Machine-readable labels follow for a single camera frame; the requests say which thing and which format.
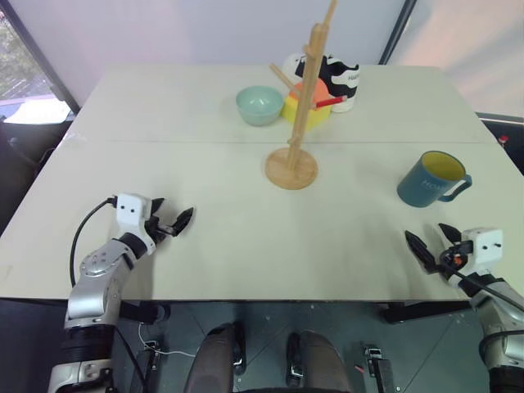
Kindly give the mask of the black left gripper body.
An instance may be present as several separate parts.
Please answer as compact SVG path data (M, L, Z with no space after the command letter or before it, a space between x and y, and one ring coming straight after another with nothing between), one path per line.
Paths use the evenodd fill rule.
M151 215L146 220L145 230L155 246L161 244L167 237L174 236L174 224L163 224L156 215Z

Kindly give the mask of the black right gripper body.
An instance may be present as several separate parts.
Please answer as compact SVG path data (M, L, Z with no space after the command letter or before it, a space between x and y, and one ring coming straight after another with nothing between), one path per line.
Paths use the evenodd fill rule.
M457 273L473 253L473 241L460 242L442 251L436 263L437 273Z

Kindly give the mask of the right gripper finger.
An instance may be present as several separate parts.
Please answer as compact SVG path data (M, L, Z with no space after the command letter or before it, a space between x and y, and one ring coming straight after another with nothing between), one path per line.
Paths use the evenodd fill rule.
M453 245L458 245L462 242L462 233L457 228L443 223L438 223L438 226L445 238Z
M408 248L421 263L427 273L436 272L436 261L434 255L427 249L426 243L410 231L404 232Z

